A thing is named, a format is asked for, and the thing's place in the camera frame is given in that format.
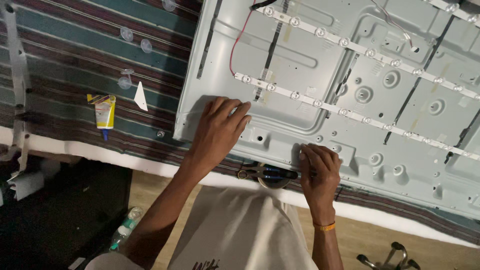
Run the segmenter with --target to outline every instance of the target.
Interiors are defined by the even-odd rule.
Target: hand
[[[325,146],[301,146],[300,183],[316,225],[328,226],[335,222],[333,199],[340,183],[341,164],[338,154]]]
[[[200,118],[192,147],[185,155],[180,168],[195,175],[200,181],[237,143],[240,134],[252,119],[245,115],[250,109],[250,102],[242,103],[238,99],[217,97],[205,105]]]

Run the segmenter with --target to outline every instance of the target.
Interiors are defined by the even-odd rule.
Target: led backlight strip
[[[430,3],[441,10],[452,13],[455,17],[463,19],[469,23],[473,23],[476,27],[480,27],[480,14],[470,14],[460,9],[459,4],[449,4],[442,0],[423,0]]]
[[[462,155],[462,156],[467,157],[467,158],[471,158],[471,159],[474,159],[474,160],[480,160],[480,155],[465,152],[465,151],[463,151],[461,149],[458,149],[456,147],[446,145],[446,144],[441,143],[441,142],[434,141],[432,139],[420,136],[420,135],[415,134],[415,133],[410,132],[410,131],[405,131],[403,129],[399,129],[399,128],[394,127],[390,124],[385,124],[385,123],[382,123],[380,121],[374,120],[372,118],[360,115],[358,113],[354,113],[354,112],[352,112],[350,110],[347,110],[345,108],[340,108],[340,107],[337,107],[335,105],[327,104],[327,103],[323,102],[322,100],[307,97],[305,95],[300,94],[297,91],[290,91],[290,90],[278,87],[274,84],[269,84],[267,82],[254,79],[254,78],[252,78],[248,75],[244,75],[244,74],[241,74],[241,73],[238,73],[238,72],[235,73],[235,79],[240,80],[240,81],[242,81],[246,84],[249,84],[249,85],[254,85],[256,87],[266,89],[267,91],[270,91],[270,92],[279,93],[281,95],[290,97],[293,100],[297,100],[297,101],[301,101],[301,102],[310,104],[310,105],[314,106],[315,108],[329,110],[333,113],[337,113],[340,116],[349,117],[351,119],[362,122],[363,124],[372,125],[374,127],[380,128],[384,131],[391,131],[392,133],[401,135],[401,136],[403,136],[405,138],[408,138],[408,139],[416,140],[416,141],[431,145],[433,147],[438,147],[438,148],[441,148],[445,151],[453,152],[455,154],[459,154],[459,155]]]
[[[441,86],[446,87],[450,90],[453,90],[453,91],[458,92],[462,95],[465,95],[469,98],[473,98],[474,100],[480,101],[480,95],[479,94],[477,94],[476,92],[473,92],[471,90],[465,89],[461,85],[456,85],[454,83],[451,83],[443,77],[436,77],[432,74],[429,74],[429,73],[425,72],[422,68],[415,68],[415,67],[409,66],[409,65],[403,63],[401,59],[393,59],[393,58],[390,58],[386,55],[378,53],[376,49],[365,48],[361,45],[353,43],[353,42],[350,41],[350,39],[348,37],[339,37],[339,36],[334,35],[332,33],[328,33],[325,28],[315,27],[311,24],[302,22],[299,17],[291,17],[291,16],[288,16],[284,13],[277,12],[277,11],[275,11],[275,9],[272,6],[262,7],[262,8],[257,9],[256,11],[265,14],[267,17],[272,17],[272,18],[275,18],[275,19],[277,19],[279,21],[282,21],[284,23],[290,24],[292,27],[305,30],[305,31],[307,31],[311,34],[314,34],[316,37],[325,38],[327,40],[332,41],[335,44],[338,44],[338,45],[344,47],[344,48],[354,50],[354,51],[356,51],[360,54],[363,54],[363,55],[365,55],[369,58],[373,58],[377,61],[380,61],[380,62],[383,62],[385,64],[391,65],[394,68],[401,69],[401,70],[406,71],[410,74],[413,74],[414,76],[424,78],[425,80],[431,81],[434,84],[441,85]]]

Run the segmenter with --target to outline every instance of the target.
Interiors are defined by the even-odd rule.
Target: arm
[[[342,162],[335,152],[324,146],[302,145],[300,163],[300,183],[315,228],[312,259],[318,269],[343,270],[335,229],[321,230],[323,226],[335,223],[333,199],[340,183],[339,170]]]
[[[250,103],[218,97],[206,104],[192,147],[178,172],[145,213],[125,244],[124,253],[150,269],[168,240],[175,222],[195,185],[218,165],[237,143],[252,118],[245,115]]]

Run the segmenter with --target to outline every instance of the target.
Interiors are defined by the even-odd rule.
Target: yellow glue tube
[[[95,105],[96,127],[102,130],[103,139],[108,140],[108,130],[113,128],[115,96],[87,95],[88,104]]]

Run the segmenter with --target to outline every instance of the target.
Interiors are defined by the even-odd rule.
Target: black wire
[[[259,8],[262,8],[262,7],[266,7],[268,5],[273,4],[275,1],[276,0],[267,0],[267,1],[264,1],[264,2],[261,2],[261,3],[256,3],[255,5],[250,7],[250,10],[256,10],[256,9],[259,9]]]

